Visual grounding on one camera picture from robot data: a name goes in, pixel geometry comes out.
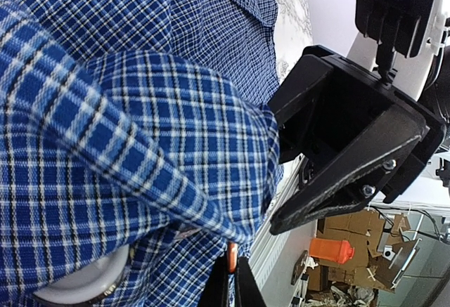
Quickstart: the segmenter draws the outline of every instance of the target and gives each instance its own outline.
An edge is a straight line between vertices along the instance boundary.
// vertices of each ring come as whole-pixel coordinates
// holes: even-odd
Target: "black bracket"
[[[390,203],[426,167],[444,123],[352,61],[306,48],[269,106],[278,120],[281,158],[313,164],[312,181],[271,218],[271,233],[363,209],[378,191]]]

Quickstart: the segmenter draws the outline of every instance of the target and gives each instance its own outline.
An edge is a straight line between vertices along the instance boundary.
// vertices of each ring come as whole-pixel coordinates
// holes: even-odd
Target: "shirt sleeve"
[[[244,243],[252,239],[256,227],[249,218],[261,213],[264,192],[274,190],[278,161],[278,130],[267,106],[242,101],[230,81],[181,58],[161,53],[122,54],[120,59],[126,63],[136,54],[145,58],[141,67],[149,70],[146,76],[151,86],[164,83],[160,89],[171,86],[185,96],[174,94],[175,99],[166,103],[158,99],[154,122],[161,127],[184,122],[177,127],[180,136],[186,135],[183,130],[191,124],[189,132],[209,142],[202,153],[220,166],[217,172],[227,173],[225,178],[216,175],[216,182],[224,183],[218,187],[224,193],[211,197],[207,185],[196,183],[195,176],[179,166],[180,161],[169,158],[177,154],[161,148],[161,137],[138,125],[92,74],[11,0],[0,0],[0,48],[3,125],[15,125],[14,112],[27,112],[28,130],[52,137],[126,193],[175,220],[227,240]],[[245,165],[257,167],[246,169]],[[241,194],[246,202],[234,197],[229,204],[236,209],[229,209],[220,197],[231,193]]]

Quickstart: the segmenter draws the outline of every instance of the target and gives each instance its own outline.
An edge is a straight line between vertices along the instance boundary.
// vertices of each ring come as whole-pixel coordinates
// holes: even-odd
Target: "blue plaid shirt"
[[[130,244],[99,306],[196,306],[275,190],[275,19],[275,0],[0,0],[0,305]]]

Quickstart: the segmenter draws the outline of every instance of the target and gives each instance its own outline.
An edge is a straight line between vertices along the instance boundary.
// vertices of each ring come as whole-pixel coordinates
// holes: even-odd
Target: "white wall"
[[[358,32],[354,24],[356,0],[308,0],[315,44],[347,55]]]

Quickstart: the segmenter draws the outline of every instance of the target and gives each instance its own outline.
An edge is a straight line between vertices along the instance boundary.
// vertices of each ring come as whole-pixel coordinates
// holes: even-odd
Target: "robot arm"
[[[441,10],[442,0],[356,0],[361,34],[347,58],[305,49],[269,106],[280,162],[303,154],[315,176],[271,217],[272,234],[359,211],[379,191],[390,203],[426,167],[446,133],[417,102],[448,32]]]

